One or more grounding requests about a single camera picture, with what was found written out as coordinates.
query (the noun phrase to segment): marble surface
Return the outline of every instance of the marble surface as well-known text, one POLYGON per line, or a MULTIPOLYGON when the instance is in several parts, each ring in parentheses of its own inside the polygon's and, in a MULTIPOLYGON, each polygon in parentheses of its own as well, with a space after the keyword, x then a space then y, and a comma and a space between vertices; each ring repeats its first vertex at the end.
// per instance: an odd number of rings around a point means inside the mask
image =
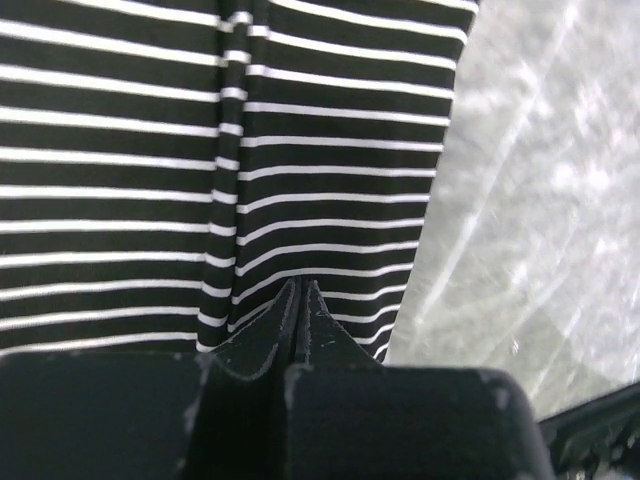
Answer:
POLYGON ((640 2, 484 0, 389 363, 539 416, 640 376, 640 2))

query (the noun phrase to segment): black and white striped cloth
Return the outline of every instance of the black and white striped cloth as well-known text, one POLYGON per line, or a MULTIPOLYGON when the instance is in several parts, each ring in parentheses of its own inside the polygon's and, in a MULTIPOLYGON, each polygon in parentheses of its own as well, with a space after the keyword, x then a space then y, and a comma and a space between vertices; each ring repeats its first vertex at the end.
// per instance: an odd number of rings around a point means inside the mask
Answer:
POLYGON ((0 355, 209 351, 319 280, 377 359, 473 0, 0 1, 0 355))

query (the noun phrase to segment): gray surface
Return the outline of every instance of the gray surface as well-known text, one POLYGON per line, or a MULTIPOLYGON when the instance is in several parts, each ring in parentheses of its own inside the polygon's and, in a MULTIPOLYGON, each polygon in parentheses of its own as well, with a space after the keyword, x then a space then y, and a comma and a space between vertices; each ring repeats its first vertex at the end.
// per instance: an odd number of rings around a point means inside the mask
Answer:
POLYGON ((640 375, 640 2, 485 0, 390 363, 543 416, 640 375))

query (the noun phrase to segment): striped shirt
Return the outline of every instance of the striped shirt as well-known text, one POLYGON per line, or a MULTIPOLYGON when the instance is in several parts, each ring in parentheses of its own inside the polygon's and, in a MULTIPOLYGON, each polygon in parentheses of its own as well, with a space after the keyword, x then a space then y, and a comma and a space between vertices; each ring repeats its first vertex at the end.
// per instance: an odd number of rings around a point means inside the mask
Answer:
POLYGON ((0 355, 210 351, 305 275, 382 359, 477 10, 0 2, 0 355))

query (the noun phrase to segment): striped fabric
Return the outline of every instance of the striped fabric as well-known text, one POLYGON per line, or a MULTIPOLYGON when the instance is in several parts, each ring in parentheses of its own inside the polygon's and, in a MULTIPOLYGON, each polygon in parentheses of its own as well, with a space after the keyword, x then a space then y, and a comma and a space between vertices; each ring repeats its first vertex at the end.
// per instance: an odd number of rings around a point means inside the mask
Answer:
POLYGON ((293 275, 384 357, 472 0, 0 2, 0 354, 209 351, 293 275))

